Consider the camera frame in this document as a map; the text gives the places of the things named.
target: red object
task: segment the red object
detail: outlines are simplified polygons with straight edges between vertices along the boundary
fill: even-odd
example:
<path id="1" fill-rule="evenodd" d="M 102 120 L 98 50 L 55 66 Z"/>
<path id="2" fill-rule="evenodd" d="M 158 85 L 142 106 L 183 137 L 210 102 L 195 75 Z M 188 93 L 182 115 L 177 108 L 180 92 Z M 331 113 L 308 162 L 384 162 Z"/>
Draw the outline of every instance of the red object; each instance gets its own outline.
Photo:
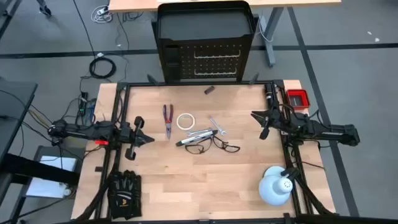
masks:
<path id="1" fill-rule="evenodd" d="M 294 109 L 302 110 L 310 107 L 310 100 L 308 99 L 307 91 L 305 90 L 287 90 L 287 100 Z M 300 98 L 300 104 L 292 102 L 292 98 Z"/>
<path id="2" fill-rule="evenodd" d="M 100 141 L 100 140 L 97 140 L 97 141 L 95 141 L 95 144 L 99 144 L 99 145 L 108 145 L 109 142 L 108 142 L 108 141 Z"/>

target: eyeglasses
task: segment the eyeglasses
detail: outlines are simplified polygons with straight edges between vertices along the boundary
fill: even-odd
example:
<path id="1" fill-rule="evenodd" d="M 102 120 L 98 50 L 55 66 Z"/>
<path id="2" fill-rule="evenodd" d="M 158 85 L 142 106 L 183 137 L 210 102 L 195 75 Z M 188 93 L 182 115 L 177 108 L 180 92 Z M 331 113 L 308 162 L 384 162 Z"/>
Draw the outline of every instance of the eyeglasses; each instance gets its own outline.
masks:
<path id="1" fill-rule="evenodd" d="M 213 136 L 213 142 L 217 147 L 227 152 L 238 152 L 241 150 L 239 146 L 230 146 L 228 142 L 224 142 L 216 136 Z"/>
<path id="2" fill-rule="evenodd" d="M 206 143 L 205 145 L 200 144 L 207 140 L 210 140 L 210 142 Z M 190 154 L 202 154 L 209 150 L 212 143 L 214 143 L 214 145 L 226 152 L 238 152 L 239 150 L 241 150 L 239 146 L 230 146 L 228 145 L 228 142 L 224 142 L 216 136 L 206 138 L 197 142 L 196 144 L 186 145 L 185 150 L 187 150 Z"/>

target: black glove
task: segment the black glove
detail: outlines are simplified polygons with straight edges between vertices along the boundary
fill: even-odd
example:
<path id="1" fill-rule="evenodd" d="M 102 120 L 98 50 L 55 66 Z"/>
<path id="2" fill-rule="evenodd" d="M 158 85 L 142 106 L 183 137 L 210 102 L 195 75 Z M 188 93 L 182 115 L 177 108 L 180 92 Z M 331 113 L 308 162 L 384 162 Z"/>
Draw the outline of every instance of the black glove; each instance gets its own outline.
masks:
<path id="1" fill-rule="evenodd" d="M 112 218 L 141 216 L 141 177 L 133 171 L 114 172 L 108 189 Z"/>

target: red box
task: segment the red box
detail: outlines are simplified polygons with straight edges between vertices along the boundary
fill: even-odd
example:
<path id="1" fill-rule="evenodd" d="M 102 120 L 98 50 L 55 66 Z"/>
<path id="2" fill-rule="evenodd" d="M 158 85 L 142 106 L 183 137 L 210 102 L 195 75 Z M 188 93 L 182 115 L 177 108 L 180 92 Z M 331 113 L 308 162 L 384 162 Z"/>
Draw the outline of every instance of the red box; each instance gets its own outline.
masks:
<path id="1" fill-rule="evenodd" d="M 310 107 L 307 91 L 305 90 L 287 90 L 287 100 L 289 104 L 296 110 L 302 110 Z"/>

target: wooden tabletop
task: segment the wooden tabletop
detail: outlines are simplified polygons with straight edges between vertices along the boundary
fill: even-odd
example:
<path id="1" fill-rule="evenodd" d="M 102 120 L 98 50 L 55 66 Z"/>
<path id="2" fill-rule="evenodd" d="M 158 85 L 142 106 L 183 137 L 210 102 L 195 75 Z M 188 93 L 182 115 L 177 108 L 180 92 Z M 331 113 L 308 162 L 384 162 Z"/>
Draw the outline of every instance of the wooden tabletop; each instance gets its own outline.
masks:
<path id="1" fill-rule="evenodd" d="M 192 2 L 192 0 L 181 0 L 174 2 Z M 341 0 L 246 0 L 252 7 L 289 7 L 289 6 L 313 6 L 337 4 Z M 157 11 L 161 3 L 157 0 L 111 0 L 109 10 L 111 12 L 144 12 Z"/>
<path id="2" fill-rule="evenodd" d="M 123 147 L 119 170 L 133 170 L 142 176 L 142 217 L 132 220 L 278 218 L 285 212 L 294 216 L 291 199 L 274 207 L 262 201 L 258 193 L 264 171 L 274 165 L 285 166 L 279 132 L 271 128 L 268 138 L 260 140 L 262 129 L 250 115 L 252 110 L 267 108 L 263 85 L 215 87 L 209 95 L 203 93 L 208 86 L 131 88 L 127 121 L 132 124 L 136 116 L 142 116 L 144 134 L 155 139 L 136 148 L 135 161 L 124 158 L 128 144 Z M 285 87 L 298 89 L 301 85 L 298 80 L 288 80 Z M 95 108 L 97 118 L 110 120 L 115 92 L 116 84 L 101 85 Z M 164 104 L 174 105 L 170 140 L 165 134 Z M 184 147 L 175 146 L 187 137 L 176 125 L 181 113 L 194 115 L 196 125 L 192 130 L 213 127 L 208 117 L 214 117 L 227 131 L 225 136 L 218 136 L 241 150 L 228 153 L 211 146 L 204 154 L 193 155 Z M 89 142 L 86 150 L 93 148 L 95 145 Z M 303 161 L 322 166 L 315 142 L 306 142 L 300 152 Z M 103 159 L 104 151 L 100 150 L 84 160 L 72 218 L 79 216 L 95 196 L 101 176 L 95 167 L 102 166 Z M 308 186 L 327 209 L 334 211 L 325 171 L 303 166 Z M 103 211 L 107 204 L 105 199 Z"/>

